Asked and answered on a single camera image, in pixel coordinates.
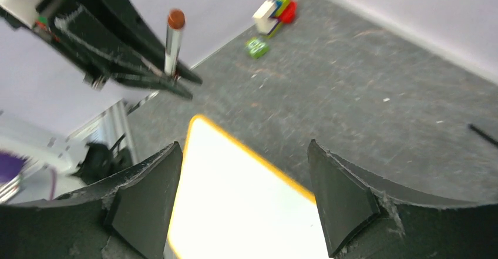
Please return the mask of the yellow framed whiteboard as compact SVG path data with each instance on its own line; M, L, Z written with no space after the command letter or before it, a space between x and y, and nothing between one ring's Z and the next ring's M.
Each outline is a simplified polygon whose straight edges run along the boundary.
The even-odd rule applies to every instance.
M189 124L168 242L178 258L327 258L314 195L203 115Z

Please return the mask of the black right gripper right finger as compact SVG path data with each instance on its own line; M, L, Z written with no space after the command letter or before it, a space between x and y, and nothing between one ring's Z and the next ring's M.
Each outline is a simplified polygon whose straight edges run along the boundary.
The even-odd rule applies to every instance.
M331 258L496 258L497 204L424 193L323 148L307 150Z

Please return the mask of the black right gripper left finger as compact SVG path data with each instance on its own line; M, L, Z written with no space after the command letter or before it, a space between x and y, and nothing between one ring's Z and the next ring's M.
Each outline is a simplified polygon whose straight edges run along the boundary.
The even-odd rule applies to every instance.
M183 153L146 160L47 201L1 206L2 258L162 258Z

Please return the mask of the red marker cap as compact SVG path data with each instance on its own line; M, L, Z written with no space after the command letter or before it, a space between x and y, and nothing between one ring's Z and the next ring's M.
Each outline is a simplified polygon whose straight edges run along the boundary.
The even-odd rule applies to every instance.
M171 9L167 18L167 24L172 29L183 29L186 24L184 12L177 8Z

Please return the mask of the white whiteboard marker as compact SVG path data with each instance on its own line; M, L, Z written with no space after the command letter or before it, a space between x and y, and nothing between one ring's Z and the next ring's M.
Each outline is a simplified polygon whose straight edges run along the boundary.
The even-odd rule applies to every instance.
M177 77L176 66L183 37L183 29L176 29L171 26L166 31L166 50L164 61L164 72L173 79Z

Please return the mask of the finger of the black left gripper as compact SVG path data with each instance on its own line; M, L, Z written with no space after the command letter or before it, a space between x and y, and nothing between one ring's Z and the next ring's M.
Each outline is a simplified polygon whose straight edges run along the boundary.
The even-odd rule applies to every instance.
M164 43L130 0L46 0L46 25L107 59L133 67L148 63L171 79L163 71Z
M119 63L112 57L107 59L104 54L98 55L92 52L84 43L71 42L65 35L54 33L42 21L35 22L32 32L82 71L85 76L84 81L94 89L100 90L108 80L114 80L130 88L164 90L187 100L193 98L186 87L173 79L166 78L151 64L143 63L133 67Z

